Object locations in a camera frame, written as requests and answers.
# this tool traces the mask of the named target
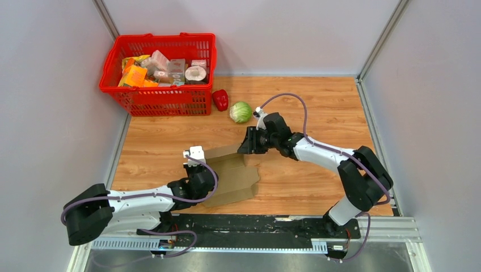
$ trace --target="orange package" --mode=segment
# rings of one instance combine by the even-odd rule
[[[122,75],[125,75],[130,71],[130,67],[135,64],[134,58],[130,58],[124,66],[124,70],[122,71]]]
[[[144,85],[144,78],[147,74],[147,69],[131,65],[128,70],[120,79],[119,87],[142,87]]]
[[[144,80],[144,83],[142,85],[142,87],[158,87],[159,86],[159,83],[157,82],[153,82],[152,80]]]

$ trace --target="plastic basket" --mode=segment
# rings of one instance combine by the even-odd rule
[[[168,59],[207,60],[208,84],[170,87],[117,87],[123,58],[159,50]],[[178,36],[122,35],[108,53],[100,90],[112,96],[132,116],[209,115],[210,94],[216,67],[216,37],[211,33],[181,33]]]

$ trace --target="gray floor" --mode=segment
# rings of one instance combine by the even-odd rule
[[[359,244],[351,243],[350,254]],[[145,251],[93,250],[90,254],[103,265],[117,265],[148,256]],[[148,259],[115,269],[104,269],[88,262],[87,272],[103,271],[186,271],[186,272],[292,272],[292,271],[413,271],[404,243],[367,243],[365,250],[351,262],[336,264],[324,255],[281,253],[205,253],[189,252],[185,255]]]

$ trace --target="red bell pepper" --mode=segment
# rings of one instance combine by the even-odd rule
[[[225,111],[229,107],[229,97],[224,89],[213,92],[212,99],[220,112]]]

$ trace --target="metal frame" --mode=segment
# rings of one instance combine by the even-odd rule
[[[107,6],[105,5],[103,0],[92,0],[94,3],[95,7],[99,11],[100,17],[102,17],[102,20],[104,20],[104,23],[108,29],[108,32],[110,32],[110,35],[112,35],[112,38],[115,40],[119,36],[119,31],[117,30],[117,27],[115,26],[115,23],[112,20],[112,17],[110,16],[110,13],[107,10]]]
[[[389,18],[389,21],[387,21],[386,26],[382,30],[379,39],[377,40],[373,50],[369,54],[368,59],[364,63],[364,66],[362,67],[361,72],[357,76],[357,79],[364,80],[364,78],[369,72],[369,69],[371,68],[371,65],[374,63],[374,60],[376,59],[378,53],[381,51],[382,46],[384,45],[384,42],[387,40],[389,35],[391,35],[391,32],[393,31],[394,27],[396,26],[397,22],[399,21],[399,18],[403,14],[409,2],[410,0],[399,0],[398,5],[394,9],[393,14],[391,15],[391,17]]]
[[[97,7],[100,16],[104,20],[112,38],[115,39],[119,32],[110,17],[110,14],[105,6],[103,0],[92,0]],[[390,33],[393,31],[395,25],[397,24],[400,16],[407,7],[409,0],[400,0],[395,11],[393,12],[389,22],[386,24],[382,34],[380,35],[376,45],[374,46],[371,54],[366,60],[361,72],[357,75],[356,85],[360,95],[362,106],[364,107],[366,120],[370,133],[372,135],[372,140],[374,147],[376,149],[377,155],[380,161],[390,168],[387,163],[385,156],[383,154],[382,141],[377,134],[377,127],[375,124],[374,117],[371,112],[371,107],[369,104],[369,99],[365,93],[365,87],[363,84],[364,78],[367,76],[369,69],[371,68],[373,62],[375,61],[378,53],[382,49],[383,44],[389,37]],[[119,143],[117,145],[116,152],[112,160],[112,167],[109,176],[106,181],[106,187],[109,189],[112,186],[112,181],[117,169],[119,162],[121,150],[125,141],[125,136],[130,123],[130,115],[125,119],[124,127],[120,135]],[[393,194],[393,199],[395,199],[395,186],[391,193]],[[391,202],[391,207],[399,209],[395,201]],[[305,218],[314,218],[321,216],[300,216]],[[360,226],[360,232],[363,239],[367,228],[367,218],[358,218],[358,223]],[[86,245],[77,246],[74,248],[72,258],[69,263],[67,271],[81,272],[84,271],[88,255],[91,249],[134,249],[134,250],[153,250],[158,248],[153,248],[153,245],[158,244],[158,241],[162,239],[162,236],[137,236],[135,233],[126,232],[119,233],[115,235],[102,236],[97,240],[88,243]],[[272,250],[272,249],[234,249],[234,248],[193,248],[192,251],[202,251],[202,252],[269,252],[269,253],[323,253],[326,243],[343,241],[343,239],[313,239],[313,247],[309,250]],[[389,216],[372,216],[371,229],[368,237],[370,242],[397,242],[405,243],[406,248],[410,254],[411,265],[415,272],[418,271],[431,271],[429,262],[427,260],[422,239],[417,230],[416,222],[414,218],[411,217],[389,217]]]

